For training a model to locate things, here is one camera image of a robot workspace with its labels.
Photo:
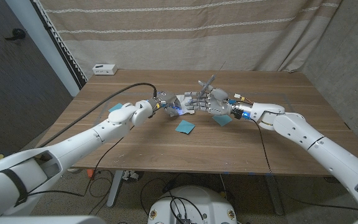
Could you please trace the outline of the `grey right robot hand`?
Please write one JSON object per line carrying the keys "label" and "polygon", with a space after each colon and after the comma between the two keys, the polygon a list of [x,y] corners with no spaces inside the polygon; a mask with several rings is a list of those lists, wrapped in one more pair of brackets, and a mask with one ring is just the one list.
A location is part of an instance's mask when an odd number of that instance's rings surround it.
{"label": "grey right robot hand", "polygon": [[228,94],[224,90],[207,85],[200,80],[198,84],[203,87],[200,91],[184,93],[185,96],[190,97],[185,103],[188,110],[205,111],[218,116],[231,114]]}

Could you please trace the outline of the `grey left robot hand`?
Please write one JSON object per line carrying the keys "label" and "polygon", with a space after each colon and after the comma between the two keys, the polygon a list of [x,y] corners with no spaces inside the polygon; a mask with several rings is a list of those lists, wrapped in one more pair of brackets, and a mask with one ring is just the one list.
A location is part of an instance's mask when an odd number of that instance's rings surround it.
{"label": "grey left robot hand", "polygon": [[152,106],[153,112],[161,109],[166,114],[172,116],[179,116],[181,113],[181,104],[179,99],[173,93],[166,91],[157,92],[156,96],[149,99],[148,102]]}

